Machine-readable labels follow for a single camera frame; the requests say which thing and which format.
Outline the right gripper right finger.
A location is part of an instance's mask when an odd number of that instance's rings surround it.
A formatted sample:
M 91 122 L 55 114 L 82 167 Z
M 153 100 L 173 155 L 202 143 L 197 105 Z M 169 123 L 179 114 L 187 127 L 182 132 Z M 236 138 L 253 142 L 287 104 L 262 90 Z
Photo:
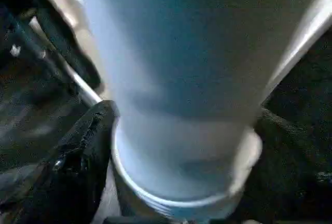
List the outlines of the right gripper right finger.
M 311 129 L 262 108 L 254 126 L 262 154 L 231 223 L 331 223 L 331 160 Z

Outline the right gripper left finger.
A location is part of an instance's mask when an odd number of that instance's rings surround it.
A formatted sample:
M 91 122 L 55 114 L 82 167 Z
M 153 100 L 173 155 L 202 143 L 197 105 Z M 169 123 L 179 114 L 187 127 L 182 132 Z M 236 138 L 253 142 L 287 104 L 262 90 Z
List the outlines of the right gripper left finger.
M 112 101 L 92 106 L 42 163 L 17 202 L 11 223 L 90 223 L 100 205 L 116 114 Z

